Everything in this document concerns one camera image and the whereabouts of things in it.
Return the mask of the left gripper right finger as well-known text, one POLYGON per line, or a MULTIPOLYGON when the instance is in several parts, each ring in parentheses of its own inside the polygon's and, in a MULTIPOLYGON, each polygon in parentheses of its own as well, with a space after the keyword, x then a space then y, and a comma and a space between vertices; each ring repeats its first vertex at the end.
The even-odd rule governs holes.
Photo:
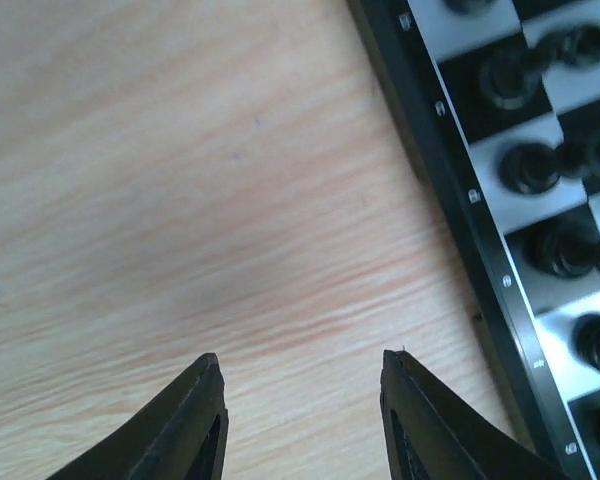
POLYGON ((405 350, 383 352, 380 407, 393 479, 578 479, 580 456, 537 453, 503 433, 405 350))

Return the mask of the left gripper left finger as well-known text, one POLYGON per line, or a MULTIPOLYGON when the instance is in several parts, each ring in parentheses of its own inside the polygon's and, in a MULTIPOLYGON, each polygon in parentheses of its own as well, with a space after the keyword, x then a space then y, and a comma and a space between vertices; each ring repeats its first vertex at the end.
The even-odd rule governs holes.
POLYGON ((205 353, 121 427, 52 479, 220 479, 228 410, 218 357, 205 353))

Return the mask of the black white chess board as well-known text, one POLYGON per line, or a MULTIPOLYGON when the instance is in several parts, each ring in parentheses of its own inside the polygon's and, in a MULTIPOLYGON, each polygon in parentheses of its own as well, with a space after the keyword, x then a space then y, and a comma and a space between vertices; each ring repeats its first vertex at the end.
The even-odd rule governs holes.
POLYGON ((430 183, 479 304, 478 331, 515 432, 535 453, 548 429, 557 454, 600 479, 600 371, 578 355, 577 319, 600 314, 600 273, 556 277, 530 262, 543 222, 600 234, 600 1, 494 1, 458 15, 444 1, 353 1, 350 10, 413 169, 430 183), (568 30, 571 43, 532 99, 507 111, 478 74, 496 50, 568 30), (520 195, 499 177, 513 145, 574 142, 591 175, 520 195))

